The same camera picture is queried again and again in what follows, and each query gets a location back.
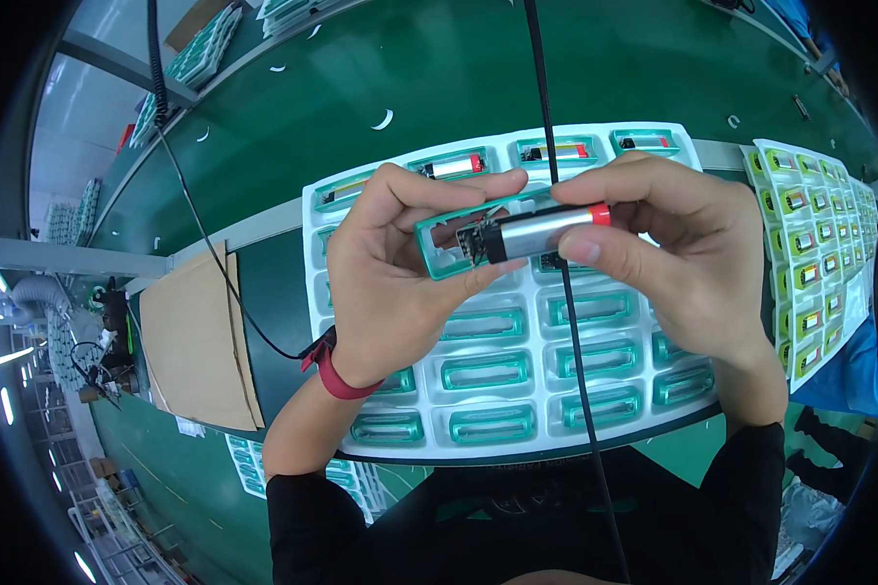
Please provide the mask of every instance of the factory floor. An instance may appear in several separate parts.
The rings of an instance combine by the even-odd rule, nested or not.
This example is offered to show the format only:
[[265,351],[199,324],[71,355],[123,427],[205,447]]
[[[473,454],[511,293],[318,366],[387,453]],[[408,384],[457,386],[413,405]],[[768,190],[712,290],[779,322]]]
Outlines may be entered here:
[[[186,567],[209,585],[259,585],[272,582],[267,503],[244,492],[227,452],[222,432],[206,429],[204,437],[179,433],[175,416],[139,398],[125,396],[121,410],[99,402],[92,412],[106,455],[118,469],[132,469],[145,504],[141,518],[164,532],[166,544],[181,541]],[[802,407],[790,404],[786,428],[793,429]],[[818,411],[823,422],[855,431],[863,416]],[[634,447],[683,480],[698,486],[715,453],[725,441],[725,418],[706,421]],[[817,465],[831,467],[836,459],[810,437],[790,430],[784,452],[804,449]],[[378,465],[386,491],[403,497],[422,481],[423,467]],[[784,485],[792,474],[787,472]]]

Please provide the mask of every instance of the wire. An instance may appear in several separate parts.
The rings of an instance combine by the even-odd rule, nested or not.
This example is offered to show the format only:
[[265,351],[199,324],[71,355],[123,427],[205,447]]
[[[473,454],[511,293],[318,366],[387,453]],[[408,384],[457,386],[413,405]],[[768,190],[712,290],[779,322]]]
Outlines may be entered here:
[[231,284],[231,279],[227,275],[227,271],[224,269],[224,265],[221,263],[218,253],[214,251],[214,246],[211,245],[211,239],[208,237],[208,232],[206,232],[205,227],[202,226],[199,211],[196,209],[195,203],[192,202],[192,196],[189,195],[189,187],[185,183],[185,176],[182,174],[182,170],[179,168],[179,163],[176,161],[176,157],[172,153],[172,149],[169,147],[169,142],[165,139],[163,128],[165,126],[166,115],[168,114],[168,102],[165,95],[163,65],[160,63],[159,56],[159,31],[156,26],[156,0],[147,0],[147,43],[150,51],[150,76],[152,77],[153,97],[156,100],[156,118],[153,125],[156,127],[156,132],[159,134],[160,140],[163,141],[165,152],[169,155],[169,160],[172,162],[172,168],[176,170],[176,175],[179,177],[179,183],[182,185],[182,194],[185,195],[185,201],[189,204],[192,216],[196,218],[196,226],[199,227],[199,233],[201,234],[202,239],[205,240],[205,244],[211,252],[211,257],[214,258],[214,263],[218,265],[218,270],[221,271],[221,274],[224,277],[224,283],[227,285],[227,290],[230,291],[231,296],[234,297],[234,301],[236,301],[240,307],[240,312],[243,313],[244,317],[254,327],[254,331],[258,333],[260,339],[281,356],[289,359],[299,359],[297,356],[287,354],[273,342],[269,341],[269,337],[263,333],[263,330],[260,329],[257,322],[254,321],[254,318],[251,317],[251,314],[247,311],[247,307],[244,306],[243,301],[240,300],[240,294],[238,294],[238,291],[235,290],[234,286]]
[[[543,59],[543,41],[540,38],[540,22],[537,16],[537,0],[524,0],[524,11],[527,14],[527,27],[530,29],[530,44],[534,50],[534,68],[537,72],[537,87],[540,94],[540,109],[543,113],[543,131],[546,135],[547,157],[550,161],[550,181],[559,182],[559,167],[556,163],[556,140],[553,136],[552,119],[550,118],[550,90],[547,85],[547,69]],[[608,480],[605,478],[605,467],[602,464],[602,456],[598,450],[596,438],[596,425],[592,420],[592,410],[589,405],[589,395],[585,386],[585,369],[582,363],[582,349],[579,343],[579,323],[576,318],[576,305],[572,297],[572,284],[569,281],[569,265],[562,257],[558,257],[562,272],[562,289],[565,291],[565,306],[569,312],[569,331],[572,335],[572,352],[576,360],[576,380],[579,383],[579,397],[582,401],[582,415],[585,418],[585,429],[589,434],[589,447],[592,450],[592,462],[596,468],[596,479],[601,491],[602,501],[608,511],[609,529],[611,541],[614,544],[618,556],[618,563],[625,583],[631,582],[627,571],[627,559],[624,556],[624,547],[620,543],[618,522],[615,520],[614,508],[611,505]]]

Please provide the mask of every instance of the red battery cap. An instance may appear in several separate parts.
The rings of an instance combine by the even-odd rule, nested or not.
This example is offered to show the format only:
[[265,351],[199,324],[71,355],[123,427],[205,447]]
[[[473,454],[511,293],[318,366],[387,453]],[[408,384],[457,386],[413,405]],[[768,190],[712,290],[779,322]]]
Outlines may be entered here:
[[597,203],[589,206],[589,213],[592,214],[592,223],[596,226],[611,226],[611,214],[609,206],[606,203]]

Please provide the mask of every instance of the white plastic tray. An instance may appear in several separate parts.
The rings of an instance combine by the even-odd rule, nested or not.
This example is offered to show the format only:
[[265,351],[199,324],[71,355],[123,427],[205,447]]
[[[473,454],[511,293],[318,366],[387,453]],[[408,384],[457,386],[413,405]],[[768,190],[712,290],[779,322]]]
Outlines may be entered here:
[[[592,167],[602,166],[615,158],[610,145],[610,134],[617,129],[669,130],[679,146],[679,154],[672,159],[701,171],[696,150],[685,129],[676,123],[585,123],[555,126],[559,136],[588,136],[594,139],[598,161]],[[431,156],[440,156],[464,149],[485,147],[492,172],[508,170],[519,165],[516,141],[521,138],[543,136],[542,128],[521,130],[498,136],[480,136],[425,148],[406,155],[387,159],[402,167],[406,163]],[[315,209],[316,188],[334,181],[357,175],[362,171],[376,169],[387,161],[377,161],[356,169],[345,170],[337,175],[316,181],[302,191],[303,251],[306,267],[306,290],[309,314],[314,336],[318,337],[334,321],[334,313],[328,306],[328,273],[322,256],[320,230],[339,224],[348,209],[322,214]],[[562,180],[578,174],[585,168],[561,169]],[[525,191],[549,186],[549,170],[541,166],[530,170],[530,181]],[[653,384],[658,373],[680,371],[697,366],[709,366],[708,357],[686,354],[669,364],[655,365],[652,335],[659,332],[653,311],[647,298],[625,285],[612,281],[599,273],[574,273],[573,294],[578,299],[587,293],[623,291],[631,295],[631,317],[618,322],[579,324],[582,345],[604,341],[627,339],[634,342],[639,351],[638,365],[625,375],[604,375],[588,381],[590,393],[601,390],[634,387],[640,399],[636,416],[597,429],[600,440],[623,437],[658,425],[674,422],[684,416],[715,404],[714,389],[679,404],[660,406],[653,401]],[[451,464],[454,461],[511,456],[515,460],[545,460],[566,454],[567,448],[581,448],[589,442],[584,426],[570,429],[562,424],[561,399],[578,394],[575,378],[559,378],[554,372],[554,352],[557,348],[571,347],[569,327],[550,327],[547,323],[546,300],[562,297],[562,280],[559,273],[541,273],[539,260],[507,275],[494,283],[487,291],[468,300],[457,312],[480,309],[503,309],[518,307],[524,315],[524,333],[512,338],[492,340],[441,341],[420,362],[414,364],[416,391],[406,394],[375,394],[364,404],[361,413],[419,413],[424,438],[411,444],[363,444],[350,435],[341,444],[347,455],[381,461],[427,462]],[[522,352],[529,363],[530,378],[526,383],[512,386],[481,388],[476,390],[445,390],[440,368],[447,359],[460,357],[484,357],[500,353]],[[514,442],[492,441],[488,443],[459,444],[451,440],[449,416],[456,411],[477,410],[515,405],[530,405],[533,410],[533,431],[529,437]]]
[[[767,164],[766,153],[777,150],[790,153],[793,156],[795,170],[773,172]],[[784,144],[759,138],[755,140],[755,146],[742,146],[745,170],[748,179],[758,195],[758,205],[761,216],[764,219],[765,247],[768,258],[772,262],[771,290],[775,301],[773,312],[774,348],[778,354],[783,353],[785,345],[789,344],[789,352],[786,359],[785,373],[789,380],[790,392],[796,392],[813,375],[829,362],[839,349],[854,334],[858,326],[868,316],[868,298],[872,290],[872,264],[874,261],[868,257],[868,250],[874,255],[875,244],[878,240],[876,222],[878,211],[875,207],[875,198],[872,190],[862,183],[848,176],[842,180],[834,180],[825,173],[806,174],[800,171],[798,156],[808,156],[817,161],[827,161],[835,167],[844,169],[841,161],[831,156],[810,151],[806,148]],[[752,166],[751,154],[757,153],[761,160],[761,170]],[[793,214],[786,214],[778,201],[778,197],[785,189],[799,187],[806,193],[806,206]],[[763,193],[770,191],[773,197],[774,213],[770,213],[765,206]],[[812,200],[815,195],[823,194],[827,197],[829,207],[817,212]],[[843,211],[835,210],[832,200],[838,197],[843,202]],[[801,255],[790,252],[792,234],[809,232],[817,235],[818,226],[831,224],[833,236],[831,240],[819,242],[814,251]],[[846,226],[848,234],[844,239],[839,238],[839,227]],[[858,228],[855,235],[853,226]],[[782,248],[775,246],[774,234],[780,234]],[[856,259],[856,251],[861,252],[861,261]],[[840,263],[839,270],[827,273],[823,261],[832,254]],[[848,255],[852,258],[850,266],[843,265],[843,259]],[[805,265],[819,264],[819,282],[805,290],[796,289],[793,284],[793,271]],[[784,271],[787,274],[787,291],[784,295],[778,284],[783,279]],[[843,309],[840,313],[829,317],[826,303],[829,298],[839,295],[842,299]],[[796,334],[794,328],[798,315],[809,314],[820,310],[821,325],[814,328],[812,333],[805,335]],[[781,327],[781,319],[786,316],[789,328],[784,332]],[[837,328],[841,328],[841,337],[828,347],[830,335]],[[803,375],[798,375],[795,364],[799,357],[812,355],[819,348],[820,359],[812,368],[808,368]]]

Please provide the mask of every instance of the sleeve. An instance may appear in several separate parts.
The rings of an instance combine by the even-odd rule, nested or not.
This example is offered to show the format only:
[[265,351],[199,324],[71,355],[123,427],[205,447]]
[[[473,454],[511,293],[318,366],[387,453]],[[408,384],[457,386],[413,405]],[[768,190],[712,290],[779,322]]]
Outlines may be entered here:
[[750,553],[749,571],[761,582],[773,572],[783,481],[784,428],[773,423],[736,432],[719,449],[699,487],[716,513],[738,527]]
[[366,530],[344,489],[318,474],[274,475],[267,484],[273,583],[318,583]]

